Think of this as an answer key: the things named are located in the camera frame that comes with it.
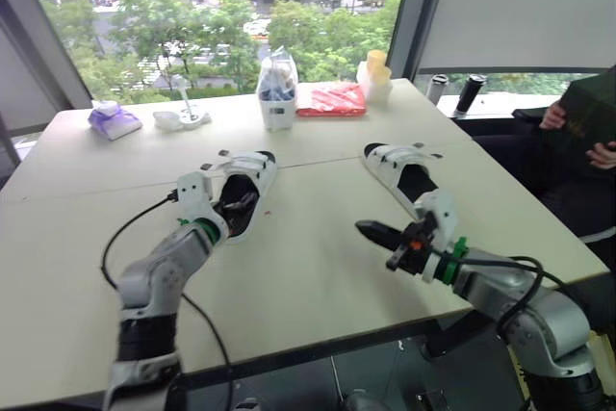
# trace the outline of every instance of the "white table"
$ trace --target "white table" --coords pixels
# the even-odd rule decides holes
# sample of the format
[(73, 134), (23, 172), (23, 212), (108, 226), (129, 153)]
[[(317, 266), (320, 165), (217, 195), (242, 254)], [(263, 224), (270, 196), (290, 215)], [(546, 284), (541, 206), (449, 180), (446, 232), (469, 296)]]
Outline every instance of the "white table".
[[(310, 96), (309, 89), (304, 86), (299, 94)], [(57, 114), (0, 192), (0, 202), (173, 182), (219, 159), (221, 149), (270, 150), (280, 166), (288, 167), (355, 157), (371, 141), (438, 145), (470, 139), (402, 79), (395, 81), (388, 111), (373, 108), (363, 117), (297, 118), (291, 131), (267, 131), (254, 95), (196, 101), (206, 105), (211, 124), (166, 134), (154, 126), (152, 113), (177, 110), (182, 102), (132, 106), (128, 109), (143, 127), (112, 142), (90, 129), (89, 110)]]
[[(294, 133), (295, 127), (289, 144), (295, 144)], [(384, 132), (377, 135), (377, 140), (390, 139)], [(87, 140), (89, 134), (82, 136)], [(48, 141), (43, 136), (33, 154), (43, 152)], [(359, 143), (353, 152), (360, 150)], [(453, 192), (457, 231), (469, 237), (470, 245), (536, 257), (568, 282), (606, 272), (477, 144), (463, 136), (434, 143), (425, 149), (444, 157), (429, 160), (428, 168), (438, 185)], [(286, 149), (291, 155), (291, 147)], [(115, 162), (120, 161), (117, 155)], [(104, 175), (104, 168), (91, 178), (96, 174)], [(173, 186), (66, 192), (69, 197), (49, 194), (2, 204), (0, 313), (10, 322), (3, 324), (0, 344), (0, 407), (106, 388), (119, 307), (98, 270), (100, 252), (125, 220)], [(398, 227), (409, 220), (359, 159), (283, 166), (265, 206), (248, 239), (217, 251), (187, 289), (215, 320), (233, 362), (469, 308), (441, 283), (428, 286), (402, 271), (386, 270), (388, 252), (355, 230), (354, 222), (363, 218)], [(129, 228), (113, 248), (112, 273), (146, 256), (177, 226), (179, 216), (177, 205), (167, 205)], [(207, 325), (184, 305), (177, 345), (187, 372), (222, 363)]]

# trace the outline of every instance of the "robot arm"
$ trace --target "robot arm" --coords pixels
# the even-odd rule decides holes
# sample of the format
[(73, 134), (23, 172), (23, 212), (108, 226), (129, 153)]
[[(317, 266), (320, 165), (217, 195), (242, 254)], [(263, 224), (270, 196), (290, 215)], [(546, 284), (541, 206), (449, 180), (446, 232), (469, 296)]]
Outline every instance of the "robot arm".
[[(370, 220), (356, 223), (364, 236), (394, 252), (388, 269), (418, 273), (426, 282), (439, 279), (494, 321), (528, 292), (532, 273), (478, 265), (478, 261), (513, 260), (467, 248), (465, 239), (451, 242), (456, 217), (447, 192), (425, 193), (416, 207), (421, 219), (402, 232)], [(586, 345), (588, 320), (568, 297), (539, 288), (526, 307), (504, 323), (503, 333), (525, 371), (538, 410), (611, 409)]]
[(183, 225), (150, 255), (131, 264), (117, 290), (122, 309), (117, 358), (104, 410), (184, 409), (175, 326), (189, 278), (224, 243), (229, 231), (210, 201), (212, 186), (200, 172), (181, 177), (178, 201)]

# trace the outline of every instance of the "red package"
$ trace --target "red package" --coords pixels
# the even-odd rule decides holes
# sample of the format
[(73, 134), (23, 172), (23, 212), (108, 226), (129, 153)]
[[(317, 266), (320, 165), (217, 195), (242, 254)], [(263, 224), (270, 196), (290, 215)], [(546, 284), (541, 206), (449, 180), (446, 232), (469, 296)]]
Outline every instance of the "red package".
[(312, 90), (309, 102), (299, 103), (298, 116), (362, 116), (366, 113), (359, 84), (337, 82)]

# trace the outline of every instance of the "yellow cup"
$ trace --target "yellow cup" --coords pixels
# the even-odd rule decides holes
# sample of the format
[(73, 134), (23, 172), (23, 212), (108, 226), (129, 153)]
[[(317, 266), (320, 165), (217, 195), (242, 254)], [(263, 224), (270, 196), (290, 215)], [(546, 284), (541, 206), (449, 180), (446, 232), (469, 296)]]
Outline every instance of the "yellow cup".
[(386, 61), (387, 54), (382, 50), (371, 50), (368, 52), (368, 56), (366, 57), (366, 69), (368, 70), (368, 74), (372, 74), (376, 68), (384, 66)]
[(391, 77), (392, 70), (387, 66), (379, 66), (372, 71), (372, 81), (379, 86), (387, 84)]

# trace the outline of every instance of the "black book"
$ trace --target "black book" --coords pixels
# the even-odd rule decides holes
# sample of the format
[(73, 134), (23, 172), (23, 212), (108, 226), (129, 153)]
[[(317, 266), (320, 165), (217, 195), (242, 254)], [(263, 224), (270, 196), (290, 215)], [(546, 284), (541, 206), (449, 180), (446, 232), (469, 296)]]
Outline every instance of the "black book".
[(566, 122), (559, 130), (543, 131), (548, 144), (573, 169), (585, 174), (605, 173), (590, 165), (586, 151), (597, 142), (607, 146), (616, 141), (616, 66), (572, 82), (560, 106), (567, 113)]

